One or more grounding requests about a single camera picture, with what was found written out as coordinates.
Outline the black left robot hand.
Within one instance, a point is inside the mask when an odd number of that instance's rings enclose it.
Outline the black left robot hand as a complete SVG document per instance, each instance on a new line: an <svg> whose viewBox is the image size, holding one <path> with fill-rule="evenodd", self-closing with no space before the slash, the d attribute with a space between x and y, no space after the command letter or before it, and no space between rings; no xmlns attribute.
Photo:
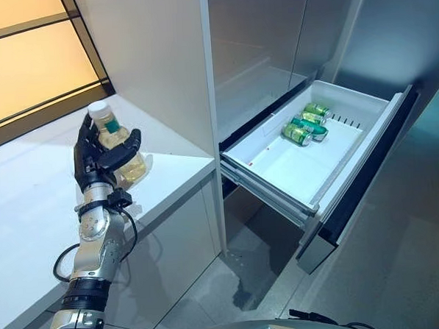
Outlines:
<svg viewBox="0 0 439 329"><path fill-rule="evenodd" d="M115 171L134 158L142 141L138 128L134 128L124 142L112 149L103 147L98 136L99 128L87 114L74 146L74 178L81 191L94 183L106 183L116 188Z"/></svg>

